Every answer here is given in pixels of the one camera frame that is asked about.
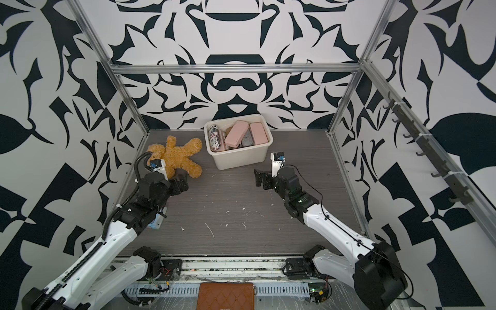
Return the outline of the grey glasses case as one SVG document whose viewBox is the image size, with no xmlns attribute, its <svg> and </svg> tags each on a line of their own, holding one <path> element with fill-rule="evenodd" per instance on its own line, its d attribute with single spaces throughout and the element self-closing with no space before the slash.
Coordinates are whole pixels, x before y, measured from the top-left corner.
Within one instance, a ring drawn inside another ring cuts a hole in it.
<svg viewBox="0 0 496 310">
<path fill-rule="evenodd" d="M 240 147 L 251 147 L 254 145 L 254 140 L 251 132 L 248 130 L 240 142 Z"/>
</svg>

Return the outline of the pink glasses case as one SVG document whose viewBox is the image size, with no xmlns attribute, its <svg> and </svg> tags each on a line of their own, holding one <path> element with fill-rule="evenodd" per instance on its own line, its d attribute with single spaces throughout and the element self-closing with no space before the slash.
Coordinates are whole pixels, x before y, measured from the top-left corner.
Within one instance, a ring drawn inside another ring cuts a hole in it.
<svg viewBox="0 0 496 310">
<path fill-rule="evenodd" d="M 229 134 L 226 136 L 226 146 L 237 148 L 240 145 L 242 138 L 249 129 L 249 123 L 246 121 L 238 120 L 231 128 Z"/>
<path fill-rule="evenodd" d="M 269 142 L 263 123 L 251 123 L 249 128 L 255 145 L 263 145 Z"/>
<path fill-rule="evenodd" d="M 219 139 L 220 139 L 220 147 L 218 149 L 218 152 L 228 151 L 229 147 L 226 146 L 226 143 L 225 143 L 226 133 L 223 130 L 219 130 L 218 134 L 219 134 Z"/>
</svg>

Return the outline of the newspaper print case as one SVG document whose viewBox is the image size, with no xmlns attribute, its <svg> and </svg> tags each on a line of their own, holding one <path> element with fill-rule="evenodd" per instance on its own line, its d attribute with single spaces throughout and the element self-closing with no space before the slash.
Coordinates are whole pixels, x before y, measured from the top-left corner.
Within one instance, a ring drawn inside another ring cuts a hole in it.
<svg viewBox="0 0 496 310">
<path fill-rule="evenodd" d="M 209 143 L 213 152 L 222 151 L 222 135 L 217 125 L 213 125 L 209 129 Z"/>
</svg>

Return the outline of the pink glasses case front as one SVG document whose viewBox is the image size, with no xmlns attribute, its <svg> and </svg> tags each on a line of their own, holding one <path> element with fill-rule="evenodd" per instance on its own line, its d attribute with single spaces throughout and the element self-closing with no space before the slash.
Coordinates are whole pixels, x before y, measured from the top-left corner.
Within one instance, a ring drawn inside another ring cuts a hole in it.
<svg viewBox="0 0 496 310">
<path fill-rule="evenodd" d="M 218 149 L 218 152 L 228 151 L 229 147 L 226 146 L 226 143 L 225 143 L 226 133 L 223 130 L 219 130 L 218 134 L 219 134 L 219 139 L 220 139 L 220 147 Z"/>
</svg>

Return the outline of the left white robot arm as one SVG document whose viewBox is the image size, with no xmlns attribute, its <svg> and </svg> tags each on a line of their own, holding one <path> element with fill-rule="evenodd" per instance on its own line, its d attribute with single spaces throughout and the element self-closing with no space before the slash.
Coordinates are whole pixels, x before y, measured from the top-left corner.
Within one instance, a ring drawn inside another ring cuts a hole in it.
<svg viewBox="0 0 496 310">
<path fill-rule="evenodd" d="M 164 160 L 152 160 L 148 173 L 136 175 L 136 187 L 107 217 L 102 235 L 64 273 L 44 289 L 31 289 L 22 309 L 101 309 L 134 282 L 146 279 L 153 293 L 168 291 L 157 283 L 167 271 L 161 255 L 141 247 L 107 276 L 102 272 L 157 218 L 165 218 L 168 199 L 189 188 L 183 174 L 169 178 Z"/>
</svg>

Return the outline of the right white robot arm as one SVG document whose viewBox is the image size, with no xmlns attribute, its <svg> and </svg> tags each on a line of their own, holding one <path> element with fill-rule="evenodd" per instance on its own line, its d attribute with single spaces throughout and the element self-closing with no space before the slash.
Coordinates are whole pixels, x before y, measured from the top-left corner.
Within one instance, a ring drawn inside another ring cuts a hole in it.
<svg viewBox="0 0 496 310">
<path fill-rule="evenodd" d="M 279 195 L 291 217 L 316 231 L 340 253 L 315 246 L 306 253 L 315 276 L 332 277 L 355 290 L 368 309 L 387 309 L 408 288 L 409 276 L 395 249 L 376 243 L 333 216 L 320 200 L 303 190 L 292 165 L 276 173 L 254 170 L 255 185 Z"/>
</svg>

